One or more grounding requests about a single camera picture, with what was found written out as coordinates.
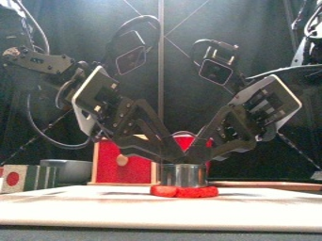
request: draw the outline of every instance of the white surface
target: white surface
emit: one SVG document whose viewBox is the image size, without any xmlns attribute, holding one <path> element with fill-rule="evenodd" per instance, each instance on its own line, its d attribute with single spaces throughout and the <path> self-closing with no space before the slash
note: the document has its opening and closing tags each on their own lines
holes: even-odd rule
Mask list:
<svg viewBox="0 0 322 241">
<path fill-rule="evenodd" d="M 0 195 L 0 224 L 322 233 L 322 196 L 221 188 L 207 199 L 149 194 L 149 186 L 70 186 Z"/>
</svg>

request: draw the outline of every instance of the metal cup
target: metal cup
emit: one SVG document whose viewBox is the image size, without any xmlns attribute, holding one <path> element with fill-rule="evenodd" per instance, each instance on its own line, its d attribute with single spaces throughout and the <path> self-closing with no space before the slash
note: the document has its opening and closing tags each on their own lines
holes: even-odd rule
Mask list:
<svg viewBox="0 0 322 241">
<path fill-rule="evenodd" d="M 182 187 L 207 186 L 206 165 L 197 164 L 162 164 L 161 184 Z"/>
</svg>

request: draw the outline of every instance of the red object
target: red object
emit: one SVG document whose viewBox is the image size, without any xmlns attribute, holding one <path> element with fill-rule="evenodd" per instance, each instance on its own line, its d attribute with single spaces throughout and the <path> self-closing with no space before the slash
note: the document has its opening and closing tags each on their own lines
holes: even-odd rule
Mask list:
<svg viewBox="0 0 322 241">
<path fill-rule="evenodd" d="M 6 181 L 10 186 L 15 186 L 19 182 L 19 174 L 16 172 L 11 172 L 7 176 Z"/>
<path fill-rule="evenodd" d="M 97 178 L 94 183 L 151 184 L 151 161 L 138 157 L 129 157 L 125 166 L 118 164 L 121 151 L 111 140 L 98 143 Z"/>
<path fill-rule="evenodd" d="M 165 198 L 211 198 L 219 195 L 215 186 L 178 187 L 173 185 L 153 185 L 150 193 Z"/>
<path fill-rule="evenodd" d="M 175 136 L 175 140 L 186 150 L 194 137 L 179 135 Z M 157 182 L 157 173 L 154 172 L 157 172 L 157 165 L 139 156 L 122 156 L 113 140 L 103 139 L 97 144 L 93 184 L 151 184 Z"/>
</svg>

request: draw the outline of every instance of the red box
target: red box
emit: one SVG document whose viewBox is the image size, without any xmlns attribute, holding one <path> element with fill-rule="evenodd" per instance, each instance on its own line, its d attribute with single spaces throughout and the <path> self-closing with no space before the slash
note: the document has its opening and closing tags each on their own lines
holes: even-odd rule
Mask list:
<svg viewBox="0 0 322 241">
<path fill-rule="evenodd" d="M 175 137 L 186 150 L 194 140 L 190 135 Z M 93 181 L 98 184 L 155 184 L 158 182 L 158 164 L 146 158 L 121 154 L 113 140 L 103 139 L 95 145 Z"/>
</svg>

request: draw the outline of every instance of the black cable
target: black cable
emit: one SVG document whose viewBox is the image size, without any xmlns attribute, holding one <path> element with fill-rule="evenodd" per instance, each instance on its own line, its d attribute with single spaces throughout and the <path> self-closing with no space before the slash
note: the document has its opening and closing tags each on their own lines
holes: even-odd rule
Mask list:
<svg viewBox="0 0 322 241">
<path fill-rule="evenodd" d="M 211 46 L 213 41 L 214 40 L 203 39 L 203 40 L 197 40 L 193 44 L 193 48 L 191 48 L 191 52 L 190 52 L 190 59 L 191 59 L 193 69 L 195 70 L 197 73 L 199 73 L 199 68 L 201 68 L 201 65 L 202 65 L 195 61 L 197 48 L 202 45 Z"/>
<path fill-rule="evenodd" d="M 310 17 L 306 27 L 305 27 L 305 36 L 306 38 L 309 38 L 312 40 L 312 42 L 318 43 L 320 41 L 322 41 L 322 38 L 316 37 L 316 30 L 314 30 L 314 26 L 312 25 L 316 17 L 318 16 L 318 14 L 322 11 L 322 5 L 318 6 L 313 16 Z"/>
<path fill-rule="evenodd" d="M 47 140 L 50 141 L 58 148 L 60 149 L 66 149 L 66 150 L 79 150 L 82 148 L 85 148 L 90 142 L 91 142 L 91 137 L 87 138 L 86 142 L 82 143 L 82 144 L 78 144 L 78 145 L 68 145 L 68 144 L 64 144 L 64 143 L 60 143 L 58 141 L 55 141 L 54 139 L 51 139 L 44 133 L 42 130 L 39 130 L 35 122 L 34 122 L 34 119 L 32 119 L 32 112 L 31 112 L 31 97 L 32 95 L 28 94 L 28 97 L 27 97 L 27 117 L 28 117 L 28 121 L 31 123 L 31 126 L 32 126 L 32 129 L 35 130 L 35 132 Z"/>
</svg>

